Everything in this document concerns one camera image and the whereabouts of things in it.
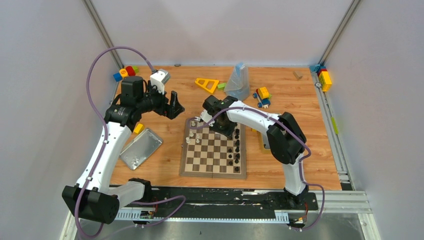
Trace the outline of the wooden chess board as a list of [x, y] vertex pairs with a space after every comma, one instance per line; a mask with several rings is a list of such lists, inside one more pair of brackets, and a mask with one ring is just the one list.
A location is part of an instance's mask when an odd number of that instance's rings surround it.
[[232, 139], [202, 122], [186, 119], [179, 175], [217, 179], [246, 179], [246, 127], [237, 124]]

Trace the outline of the yellow tin with chess pieces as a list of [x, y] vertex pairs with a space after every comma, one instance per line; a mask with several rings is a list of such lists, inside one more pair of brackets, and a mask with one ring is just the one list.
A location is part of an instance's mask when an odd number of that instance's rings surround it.
[[263, 154], [271, 154], [271, 150], [268, 147], [267, 143], [264, 140], [264, 135], [259, 131], [256, 132], [258, 136], [259, 149]]

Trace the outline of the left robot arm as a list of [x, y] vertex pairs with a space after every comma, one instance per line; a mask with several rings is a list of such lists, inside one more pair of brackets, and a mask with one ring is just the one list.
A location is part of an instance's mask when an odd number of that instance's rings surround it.
[[169, 79], [169, 74], [158, 71], [149, 81], [141, 76], [128, 76], [121, 81], [121, 93], [100, 117], [102, 133], [85, 171], [74, 186], [66, 185], [62, 191], [62, 198], [76, 219], [110, 224], [121, 208], [133, 202], [142, 207], [152, 203], [150, 181], [131, 178], [113, 189], [110, 181], [124, 144], [142, 114], [155, 112], [172, 120], [184, 112], [175, 91], [166, 97], [165, 84]]

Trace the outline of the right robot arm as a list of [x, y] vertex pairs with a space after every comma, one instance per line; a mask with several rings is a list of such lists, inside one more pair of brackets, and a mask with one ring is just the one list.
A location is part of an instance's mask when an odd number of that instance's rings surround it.
[[268, 113], [232, 96], [219, 100], [210, 95], [202, 107], [200, 119], [213, 132], [230, 139], [236, 125], [241, 124], [261, 133], [266, 148], [282, 163], [286, 204], [298, 209], [305, 203], [309, 188], [304, 180], [302, 160], [308, 149], [307, 139], [292, 114]]

